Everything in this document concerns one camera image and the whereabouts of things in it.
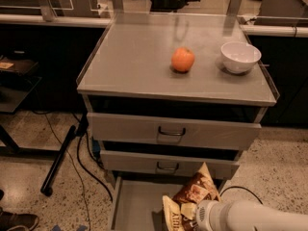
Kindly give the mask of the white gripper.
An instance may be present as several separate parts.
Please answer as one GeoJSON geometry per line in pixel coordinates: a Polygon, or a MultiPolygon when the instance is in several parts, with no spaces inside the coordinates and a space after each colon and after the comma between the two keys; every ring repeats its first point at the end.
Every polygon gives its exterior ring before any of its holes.
{"type": "Polygon", "coordinates": [[[194,203],[183,203],[181,214],[198,224],[199,231],[228,231],[227,204],[215,200],[203,200],[197,207],[194,203]]]}

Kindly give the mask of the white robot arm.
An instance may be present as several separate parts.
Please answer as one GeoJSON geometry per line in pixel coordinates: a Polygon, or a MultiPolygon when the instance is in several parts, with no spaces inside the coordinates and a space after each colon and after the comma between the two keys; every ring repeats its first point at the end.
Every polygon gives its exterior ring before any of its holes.
{"type": "Polygon", "coordinates": [[[308,231],[307,215],[278,211],[248,200],[203,200],[182,204],[180,210],[185,218],[196,222],[198,231],[308,231]]]}

